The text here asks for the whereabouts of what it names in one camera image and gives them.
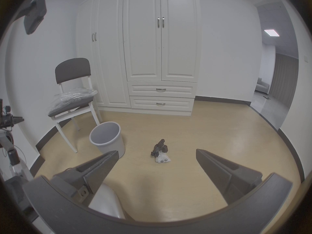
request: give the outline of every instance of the chair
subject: chair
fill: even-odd
[[[88,77],[89,86],[90,88],[92,88],[91,78],[90,78],[91,76],[90,63],[85,58],[74,58],[74,59],[66,60],[55,68],[55,78],[56,78],[57,84],[60,87],[61,93],[63,93],[62,82],[73,80],[73,79],[80,78],[80,77],[85,77],[85,76]],[[77,131],[79,131],[80,128],[78,127],[76,121],[74,120],[74,117],[91,111],[96,124],[99,125],[100,124],[99,120],[93,108],[93,104],[92,104],[93,101],[95,102],[94,105],[98,113],[99,119],[102,122],[99,109],[97,107],[95,98],[93,98],[93,96],[90,98],[81,99],[80,101],[70,103],[69,105],[65,105],[64,107],[58,108],[56,110],[52,110],[48,114],[48,116],[51,117],[51,119],[53,120],[57,130],[60,132],[64,140],[67,142],[67,144],[71,147],[71,149],[75,153],[77,152],[76,148],[74,148],[73,145],[66,138],[59,123],[63,120],[71,118]]]
[[[262,81],[262,78],[258,78],[257,85],[255,86],[255,90],[259,92],[263,92],[265,94],[269,93],[270,85]]]

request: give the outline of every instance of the ceiling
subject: ceiling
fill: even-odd
[[[294,27],[288,12],[282,2],[267,3],[257,7],[262,42],[265,45],[275,45],[276,53],[298,58],[298,45]],[[265,29],[274,29],[279,37],[271,37]]]

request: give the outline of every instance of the tiled floor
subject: tiled floor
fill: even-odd
[[[288,107],[278,101],[275,97],[256,91],[252,97],[252,103],[250,106],[266,118],[276,130],[282,126],[289,110]]]
[[[295,161],[279,135],[246,105],[195,101],[192,116],[149,115],[101,111],[104,121],[116,121],[126,152],[104,180],[123,208],[137,221],[176,221],[202,216],[227,206],[198,164],[197,148],[243,166],[293,182],[277,219],[294,197],[300,177]],[[45,162],[38,175],[51,178],[101,153],[89,141],[95,127],[90,113],[75,117],[63,129],[78,149],[74,153],[59,133],[40,151]],[[164,138],[171,162],[156,163],[150,153]]]

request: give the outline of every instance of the square ceiling light panel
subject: square ceiling light panel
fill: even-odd
[[[271,37],[279,37],[279,34],[274,29],[265,29],[264,31]]]

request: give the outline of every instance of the trash can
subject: trash can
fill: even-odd
[[[113,121],[104,122],[91,131],[90,142],[103,154],[109,151],[118,151],[119,158],[124,155],[125,147],[121,137],[121,128]]]

